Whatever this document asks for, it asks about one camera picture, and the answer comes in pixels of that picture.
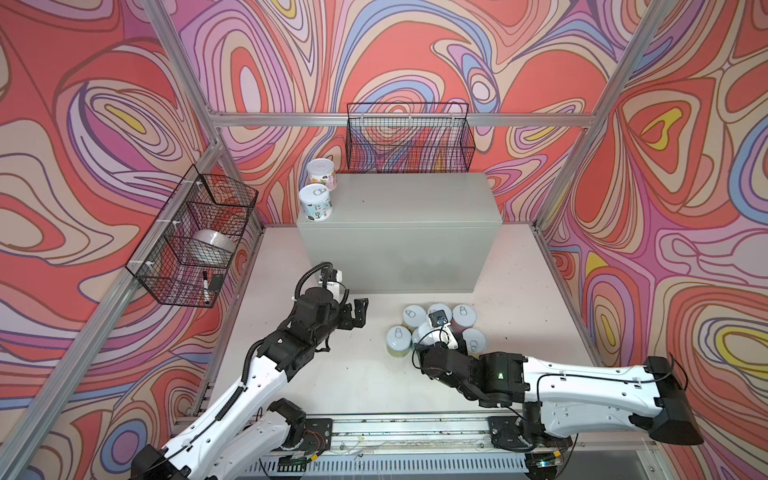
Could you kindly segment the light blue can front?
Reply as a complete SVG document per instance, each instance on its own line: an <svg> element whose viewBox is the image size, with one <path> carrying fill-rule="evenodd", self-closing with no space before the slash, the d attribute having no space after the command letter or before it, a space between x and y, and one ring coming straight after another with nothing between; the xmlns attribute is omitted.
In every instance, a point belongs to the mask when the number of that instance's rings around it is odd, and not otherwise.
<svg viewBox="0 0 768 480"><path fill-rule="evenodd" d="M431 346L435 343L448 344L450 342L449 332L443 327L433 327L428 323L424 323L416 328L412 333L412 345L417 346Z"/></svg>

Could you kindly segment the orange label can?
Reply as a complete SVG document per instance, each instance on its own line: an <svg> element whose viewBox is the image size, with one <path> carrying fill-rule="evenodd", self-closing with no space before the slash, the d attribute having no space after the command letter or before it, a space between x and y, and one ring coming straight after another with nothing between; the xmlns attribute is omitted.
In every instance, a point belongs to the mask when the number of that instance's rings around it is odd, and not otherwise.
<svg viewBox="0 0 768 480"><path fill-rule="evenodd" d="M445 317L447 318L448 321L451 321L453 319L452 308L450 306L448 306L447 304L444 304L444 303L434 303L434 304L432 304L428 308L427 313L429 315L431 315L432 313L435 313L435 312L442 312L445 315Z"/></svg>

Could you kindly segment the pink label can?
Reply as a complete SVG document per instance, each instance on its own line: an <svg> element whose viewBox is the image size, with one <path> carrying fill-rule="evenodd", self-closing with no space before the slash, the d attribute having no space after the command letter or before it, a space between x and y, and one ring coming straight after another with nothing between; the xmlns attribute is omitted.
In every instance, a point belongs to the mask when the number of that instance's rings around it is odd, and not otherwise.
<svg viewBox="0 0 768 480"><path fill-rule="evenodd" d="M335 165L331 159L315 158L306 165L309 184L322 184L329 190L336 188Z"/></svg>

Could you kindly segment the pink can right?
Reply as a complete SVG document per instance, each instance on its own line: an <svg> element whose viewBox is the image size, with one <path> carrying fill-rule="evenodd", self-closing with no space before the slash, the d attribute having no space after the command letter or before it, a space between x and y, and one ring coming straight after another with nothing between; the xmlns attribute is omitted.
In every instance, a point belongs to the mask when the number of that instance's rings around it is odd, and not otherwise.
<svg viewBox="0 0 768 480"><path fill-rule="evenodd" d="M455 332L474 328L477 320L477 312L471 305L459 304L452 310L451 327Z"/></svg>

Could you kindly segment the yellow green label can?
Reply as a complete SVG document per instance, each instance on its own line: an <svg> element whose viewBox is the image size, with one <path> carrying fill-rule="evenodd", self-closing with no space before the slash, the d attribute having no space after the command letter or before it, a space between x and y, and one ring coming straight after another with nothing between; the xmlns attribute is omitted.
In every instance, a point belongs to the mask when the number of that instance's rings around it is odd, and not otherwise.
<svg viewBox="0 0 768 480"><path fill-rule="evenodd" d="M417 329L427 320L427 311L421 305L408 305L402 312L402 324L410 331Z"/></svg>

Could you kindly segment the grey metal cabinet box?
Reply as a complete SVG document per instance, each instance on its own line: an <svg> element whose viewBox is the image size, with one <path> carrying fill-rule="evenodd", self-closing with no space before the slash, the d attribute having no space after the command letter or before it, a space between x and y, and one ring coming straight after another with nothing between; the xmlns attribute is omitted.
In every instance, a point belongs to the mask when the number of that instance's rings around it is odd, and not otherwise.
<svg viewBox="0 0 768 480"><path fill-rule="evenodd" d="M467 293L502 226L482 173L343 174L331 215L297 226L355 293Z"/></svg>

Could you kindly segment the white tape roll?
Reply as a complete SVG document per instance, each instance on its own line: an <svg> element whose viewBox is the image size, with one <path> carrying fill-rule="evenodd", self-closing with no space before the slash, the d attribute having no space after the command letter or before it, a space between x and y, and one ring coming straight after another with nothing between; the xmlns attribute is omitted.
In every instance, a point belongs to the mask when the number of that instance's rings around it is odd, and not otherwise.
<svg viewBox="0 0 768 480"><path fill-rule="evenodd" d="M203 266L224 268L235 250L229 236L211 229L198 230L189 243L191 257Z"/></svg>

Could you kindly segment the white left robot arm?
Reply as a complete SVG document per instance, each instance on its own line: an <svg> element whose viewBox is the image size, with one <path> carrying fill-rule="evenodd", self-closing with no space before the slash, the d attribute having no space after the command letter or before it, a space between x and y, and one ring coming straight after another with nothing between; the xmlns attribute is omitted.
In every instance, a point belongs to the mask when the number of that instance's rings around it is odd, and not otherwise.
<svg viewBox="0 0 768 480"><path fill-rule="evenodd" d="M240 378L200 417L164 446L140 450L133 479L235 479L252 462L302 442L306 415L277 395L337 329L364 327L369 301L336 301L311 288L295 300L275 331L248 350Z"/></svg>

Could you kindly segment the teal label can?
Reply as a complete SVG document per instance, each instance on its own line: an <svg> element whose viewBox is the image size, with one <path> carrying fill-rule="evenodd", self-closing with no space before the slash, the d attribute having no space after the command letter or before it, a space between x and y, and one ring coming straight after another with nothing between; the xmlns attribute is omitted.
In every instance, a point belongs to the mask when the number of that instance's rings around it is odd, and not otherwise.
<svg viewBox="0 0 768 480"><path fill-rule="evenodd" d="M299 201L304 218L312 222L327 220L333 212L330 190L324 184L311 183L302 187Z"/></svg>

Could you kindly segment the black marker pen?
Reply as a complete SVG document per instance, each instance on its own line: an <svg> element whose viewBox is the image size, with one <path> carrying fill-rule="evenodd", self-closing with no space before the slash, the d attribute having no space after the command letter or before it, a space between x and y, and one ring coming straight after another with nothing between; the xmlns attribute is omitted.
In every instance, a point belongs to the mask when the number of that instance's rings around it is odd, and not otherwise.
<svg viewBox="0 0 768 480"><path fill-rule="evenodd" d="M205 305L209 305L210 300L210 291L209 291L209 282L208 282L208 272L203 271L202 272L202 291L203 291L203 300Z"/></svg>

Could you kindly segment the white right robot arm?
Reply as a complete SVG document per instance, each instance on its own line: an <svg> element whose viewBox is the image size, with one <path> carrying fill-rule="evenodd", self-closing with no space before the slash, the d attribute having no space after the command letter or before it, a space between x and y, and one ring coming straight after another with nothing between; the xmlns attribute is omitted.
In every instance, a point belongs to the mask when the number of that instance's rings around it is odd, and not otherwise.
<svg viewBox="0 0 768 480"><path fill-rule="evenodd" d="M530 443L606 431L644 432L668 445L704 442L687 398L687 375L673 356L588 367L506 352L472 357L443 342L419 345L414 355L422 374L481 408L519 405L518 424Z"/></svg>

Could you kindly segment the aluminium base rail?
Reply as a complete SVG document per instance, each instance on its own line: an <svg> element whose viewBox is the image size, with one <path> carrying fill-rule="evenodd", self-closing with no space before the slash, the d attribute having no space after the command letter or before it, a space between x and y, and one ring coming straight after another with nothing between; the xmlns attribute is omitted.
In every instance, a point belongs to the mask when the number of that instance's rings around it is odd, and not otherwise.
<svg viewBox="0 0 768 480"><path fill-rule="evenodd" d="M636 433L581 433L573 442L514 453L504 411L335 415L324 451L304 465L280 453L254 460L245 479L669 479L660 447Z"/></svg>

